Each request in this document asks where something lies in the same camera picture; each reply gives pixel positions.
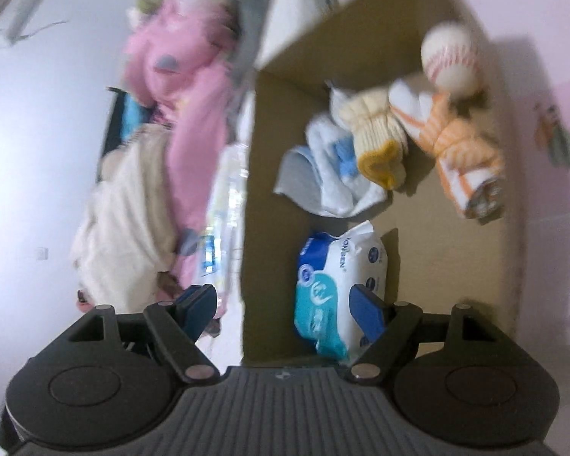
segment blue circular icon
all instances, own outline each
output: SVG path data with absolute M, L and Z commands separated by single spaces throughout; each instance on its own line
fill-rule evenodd
M 303 286 L 311 285 L 315 280 L 315 270 L 310 264 L 304 264 L 298 269 L 298 281 Z
M 369 258 L 369 262 L 371 262 L 372 264 L 376 262 L 378 260 L 379 255 L 380 252 L 378 252 L 378 249 L 375 247 L 371 247 L 371 249 L 369 250 L 369 254 L 367 256 Z

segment blue and white package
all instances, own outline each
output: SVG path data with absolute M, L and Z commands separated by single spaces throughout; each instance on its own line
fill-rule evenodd
M 350 312 L 353 285 L 384 299 L 386 251 L 365 221 L 340 237 L 316 233 L 298 257 L 293 321 L 299 334 L 316 341 L 317 353 L 352 361 L 362 352 L 363 332 Z

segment cardboard box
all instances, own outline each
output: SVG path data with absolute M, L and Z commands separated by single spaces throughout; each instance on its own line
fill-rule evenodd
M 505 217 L 491 222 L 461 219 L 444 195 L 433 160 L 413 142 L 405 159 L 404 190 L 359 217 L 312 216 L 272 193 L 283 154 L 306 143 L 308 121 L 327 109 L 325 81 L 363 90 L 418 74 L 425 33 L 452 19 L 467 21 L 478 34 L 480 47 L 488 49 L 459 0 L 356 0 L 259 73 L 241 269 L 245 363 L 291 359 L 314 351 L 293 325 L 298 253 L 313 232 L 339 235 L 365 219 L 373 223 L 388 254 L 388 301 L 409 301 L 434 313 L 449 313 L 461 301 L 473 303 L 502 328 L 511 329 L 515 317 L 511 296 L 521 276 L 517 207 L 511 204 L 511 213 L 508 208 Z M 489 53 L 484 58 L 489 61 Z M 503 91 L 495 83 L 496 65 L 484 63 L 484 68 L 490 90 Z M 498 133 L 506 116 L 499 111 L 503 104 L 494 101 L 491 111 L 476 111 L 478 123 Z

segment teal label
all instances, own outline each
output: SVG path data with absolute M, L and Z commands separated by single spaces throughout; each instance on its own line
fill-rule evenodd
M 347 349 L 338 335 L 338 288 L 327 274 L 303 266 L 298 272 L 295 326 L 300 335 L 317 342 L 317 353 L 343 360 Z

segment metal screw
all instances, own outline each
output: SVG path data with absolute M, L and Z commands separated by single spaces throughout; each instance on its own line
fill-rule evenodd
M 215 369 L 211 365 L 193 365 L 186 369 L 186 377 L 192 380 L 207 380 L 213 377 Z
M 357 364 L 351 368 L 351 374 L 355 379 L 374 379 L 380 375 L 380 367 L 373 364 Z

